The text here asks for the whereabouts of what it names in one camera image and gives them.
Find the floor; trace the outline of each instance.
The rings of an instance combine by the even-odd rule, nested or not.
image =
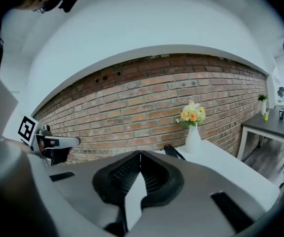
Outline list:
[[[274,185],[284,182],[284,143],[265,138],[244,162]]]

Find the white vase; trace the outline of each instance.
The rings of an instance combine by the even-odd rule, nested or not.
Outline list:
[[[266,107],[267,107],[267,100],[264,100],[261,102],[261,114],[264,116],[264,113],[266,112]]]
[[[201,138],[198,132],[198,126],[190,125],[189,126],[189,133],[186,139],[186,151],[189,154],[195,154],[200,151],[201,149]]]

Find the gray table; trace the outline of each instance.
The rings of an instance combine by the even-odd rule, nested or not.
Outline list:
[[[241,145],[237,155],[239,160],[243,156],[247,132],[253,132],[284,143],[284,119],[279,119],[279,109],[270,109],[268,121],[265,121],[261,113],[258,113],[243,122],[242,126]]]

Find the orange flower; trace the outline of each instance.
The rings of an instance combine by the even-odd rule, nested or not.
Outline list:
[[[188,118],[188,113],[182,112],[180,116],[181,116],[182,119],[186,119],[186,118]]]
[[[195,113],[191,113],[191,114],[189,114],[189,119],[190,119],[190,121],[196,121],[197,115]]]

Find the white ceiling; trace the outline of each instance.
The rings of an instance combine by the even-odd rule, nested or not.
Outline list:
[[[64,13],[61,9],[54,9],[45,14],[31,11],[10,11],[3,20],[1,31],[5,52],[21,54],[26,58],[33,59],[64,22],[94,1],[78,0],[70,13]],[[239,16],[243,21],[244,16],[248,15],[248,9],[250,10],[254,4],[254,0],[213,1]]]

